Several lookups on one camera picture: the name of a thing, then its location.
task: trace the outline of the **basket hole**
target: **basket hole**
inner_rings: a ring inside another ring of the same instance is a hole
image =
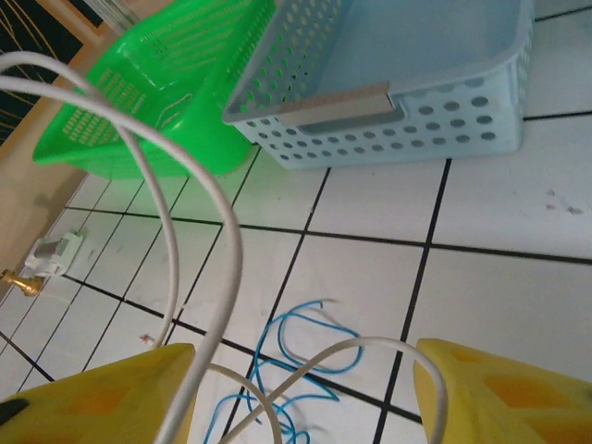
[[[462,120],[461,118],[455,118],[454,120],[452,120],[452,122],[450,123],[451,126],[453,126],[454,128],[461,128],[466,124],[466,122],[464,120]]]
[[[479,116],[477,118],[477,123],[480,123],[481,125],[487,125],[489,123],[491,123],[493,121],[493,118],[491,118],[491,116]]]
[[[419,114],[423,114],[424,116],[429,116],[432,113],[434,113],[434,108],[431,106],[422,106],[419,108]]]
[[[444,109],[446,109],[448,111],[456,111],[460,107],[461,106],[459,105],[458,102],[447,102],[446,104],[444,104]]]
[[[476,106],[477,108],[480,108],[481,106],[485,106],[488,103],[489,103],[489,100],[483,96],[476,97],[475,99],[473,99],[471,101],[471,105]]]

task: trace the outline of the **black grout line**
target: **black grout line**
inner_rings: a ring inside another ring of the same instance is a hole
[[[430,221],[429,230],[427,231],[427,237],[425,239],[424,251],[422,252],[422,257],[419,262],[419,269],[417,270],[417,276],[413,284],[413,291],[411,299],[409,301],[409,308],[407,309],[407,315],[405,316],[405,322],[403,323],[403,328],[400,337],[400,340],[403,342],[407,341],[409,331],[411,330],[413,313],[415,311],[415,306],[417,304],[417,299],[419,298],[419,291],[421,289],[422,280],[424,278],[424,273],[426,271],[427,257],[429,256],[430,245],[432,243],[432,240],[434,239],[434,232],[436,231],[436,224],[438,222],[438,214],[440,211],[440,207],[442,205],[442,200],[444,198],[444,191],[446,190],[446,182],[448,181],[448,175],[450,173],[451,164],[452,161],[448,159],[446,161],[446,165],[444,166],[444,171],[442,172],[442,179],[440,181],[438,195],[436,197],[436,203],[434,205],[434,211],[432,213],[432,219]],[[397,376],[399,374],[399,368],[401,367],[401,360],[402,353],[400,351],[397,351],[397,355],[395,357],[395,361],[390,372],[390,379],[388,380],[387,391],[385,393],[384,403],[387,405],[390,405],[390,400],[392,399],[392,394],[395,389],[395,383],[397,382]],[[382,440],[382,434],[384,432],[385,423],[387,422],[388,413],[389,408],[383,407],[378,418],[378,424],[376,426],[376,432],[373,441],[374,444],[380,444],[380,441]]]
[[[532,122],[537,120],[552,120],[556,118],[568,118],[568,117],[587,117],[592,116],[592,110],[588,111],[574,111],[571,113],[559,113],[559,114],[545,114],[541,116],[527,116],[524,117],[524,122]]]
[[[538,17],[538,18],[535,18],[535,23],[540,23],[542,21],[547,21],[547,20],[551,20],[551,19],[557,19],[559,17],[571,16],[572,14],[578,14],[580,12],[586,12],[589,10],[592,10],[592,5],[578,7],[576,9],[570,9],[569,11],[558,12],[557,14],[551,14],[549,16]]]
[[[39,373],[41,373],[45,379],[47,379],[50,382],[53,382],[54,381],[54,379],[45,370],[43,370],[35,362],[34,359],[32,359],[27,353],[25,353],[17,344],[15,344],[12,341],[11,338],[9,338],[7,335],[5,335],[2,331],[0,331],[0,338],[2,338],[3,340],[5,340],[6,343],[15,350],[15,352],[17,352],[18,354],[20,354],[20,356],[22,356],[25,361],[27,361],[29,364],[31,364]]]
[[[306,220],[306,224],[304,225],[304,232],[301,234],[301,236],[298,240],[298,244],[296,245],[296,248],[294,250],[294,254],[292,255],[292,258],[290,260],[290,264],[288,265],[288,269],[286,270],[286,275],[284,276],[281,286],[279,287],[279,291],[277,292],[276,300],[274,301],[274,304],[271,308],[271,312],[269,313],[269,316],[267,317],[267,321],[265,322],[265,325],[269,324],[273,320],[274,316],[276,315],[276,310],[278,309],[279,301],[281,300],[284,290],[286,289],[286,286],[288,285],[288,281],[290,280],[290,275],[291,275],[292,269],[294,268],[294,265],[296,264],[296,259],[298,257],[299,252],[300,252],[302,244],[304,243],[304,237],[306,236],[305,232],[306,232],[306,230],[308,230],[308,228],[311,225],[311,222],[313,221],[313,216],[315,215],[316,206],[318,205],[318,203],[321,199],[321,195],[323,194],[323,189],[325,188],[325,185],[327,184],[327,180],[328,180],[328,177],[330,174],[331,174],[331,168],[328,168],[325,173],[325,176],[323,177],[323,181],[321,182],[321,185],[320,185],[319,190],[316,194],[316,197],[314,198],[313,206],[311,207],[311,211],[310,211],[308,218]],[[249,375],[253,371],[254,364],[255,364],[254,359],[252,359],[251,363],[249,364],[249,368],[247,370],[247,375],[246,375],[247,378],[249,377]],[[245,390],[245,388],[241,387],[239,394],[244,393],[244,390]],[[226,426],[224,427],[224,432],[222,433],[222,436],[225,436],[230,431],[230,428],[232,427],[232,423],[234,421],[234,417],[236,416],[237,411],[239,410],[240,404],[241,404],[241,400],[236,399],[234,402],[234,405],[232,406],[230,416],[228,417],[228,420],[226,422]]]

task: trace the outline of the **floor tile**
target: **floor tile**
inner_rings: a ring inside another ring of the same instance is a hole
[[[124,216],[87,282],[123,296],[159,228],[157,219]]]
[[[169,210],[177,200],[177,196],[179,196],[186,181],[187,178],[161,178],[158,180],[158,184],[165,195],[165,201],[168,204]],[[138,191],[138,194],[131,202],[128,212],[139,215],[158,215],[156,205],[154,204],[154,198],[152,197],[146,182],[140,187],[140,191]]]
[[[37,359],[80,285],[64,277],[51,277],[24,317],[12,340],[32,359]]]
[[[205,257],[212,247],[219,227],[192,222],[174,222],[179,244],[179,297],[180,308],[197,278]],[[168,254],[165,235],[161,231],[150,249],[128,290],[126,298],[157,312],[167,308],[168,297]]]
[[[198,348],[202,339],[203,337],[201,335],[183,327],[177,327],[173,332],[170,343],[190,343]],[[220,345],[214,355],[213,363],[225,366],[242,376],[246,376],[249,365],[251,364],[251,356],[225,345]],[[211,371],[205,374],[203,383],[200,386],[198,401],[195,406],[195,413],[193,414],[193,422],[191,423],[190,443],[201,444],[204,442],[207,428],[210,425],[212,414],[217,404],[226,396],[239,393],[240,389],[241,385],[239,383],[225,376]],[[220,415],[215,422],[214,431],[209,441],[210,444],[217,443],[221,438],[233,405],[234,401],[228,401],[223,405]]]
[[[150,344],[142,341],[142,335],[156,338],[162,319],[122,303],[113,321],[101,339],[87,369],[121,361],[136,354],[148,352]]]
[[[383,444],[427,444],[427,438],[421,424],[389,413],[380,442]]]
[[[14,395],[27,377],[32,365],[8,346],[0,354],[0,401]]]
[[[592,10],[535,25],[525,114],[592,109]]]
[[[232,202],[241,187],[242,182],[251,167],[256,150],[252,149],[244,162],[226,176],[216,177],[220,187]],[[210,220],[221,222],[222,217],[212,203],[212,199],[205,191],[204,187],[195,178],[190,178],[187,186],[179,196],[171,212],[173,217],[183,217],[197,220]]]
[[[289,375],[290,373],[271,365],[262,368],[262,378],[269,389],[275,389]],[[286,398],[283,401],[305,394],[325,393],[310,382],[300,380],[286,392]],[[289,406],[286,410],[294,421],[296,429],[308,431],[313,443],[371,443],[380,409],[338,392],[335,394],[339,397],[339,402],[305,399],[295,401]],[[248,413],[246,402],[242,401],[233,425],[237,425]],[[237,441],[245,444],[272,442],[269,423],[264,418],[264,416],[261,417],[261,425],[255,423],[249,425]]]
[[[82,288],[38,360],[55,379],[82,371],[117,308],[117,301]]]
[[[225,338],[255,347],[294,255],[299,236],[243,229],[244,268]],[[208,329],[227,279],[228,248],[222,231],[181,320]]]
[[[108,185],[108,179],[89,174],[70,199],[68,206],[93,209]]]
[[[431,251],[408,341],[451,340],[589,379],[591,287],[585,265]],[[419,413],[409,358],[393,404]]]
[[[142,184],[142,179],[113,180],[99,199],[95,209],[126,211]]]
[[[536,16],[546,17],[580,7],[592,6],[590,0],[536,0]]]
[[[261,152],[234,205],[242,224],[304,229],[325,170],[288,171]]]
[[[414,247],[307,236],[276,316],[300,303],[322,299],[327,300],[323,313],[337,323],[362,336],[397,339],[401,336],[421,252]],[[302,313],[324,320],[316,310]],[[280,357],[276,330],[270,332],[263,352]],[[285,331],[286,346],[305,358],[350,337],[303,320],[289,321]],[[343,368],[355,354],[355,350],[344,351],[329,358],[326,367]],[[350,372],[326,377],[382,399],[394,356],[390,350],[367,347],[362,361]]]
[[[94,263],[101,255],[101,251],[113,234],[113,230],[121,219],[120,215],[106,215],[103,213],[92,213],[86,223],[80,229],[84,240],[80,245],[67,275],[84,280]]]
[[[13,287],[3,299],[0,306],[0,331],[7,336],[12,336],[23,317],[30,310],[36,298],[28,298],[22,291]]]
[[[443,169],[443,161],[333,169],[310,230],[425,241]]]
[[[434,241],[592,257],[591,121],[528,122],[517,154],[454,160]]]
[[[25,383],[20,388],[21,392],[35,389],[39,386],[44,386],[45,384],[49,384],[49,381],[47,380],[47,378],[45,378],[45,376],[43,376],[41,373],[39,373],[34,368],[32,368],[31,370],[32,371],[27,376]]]

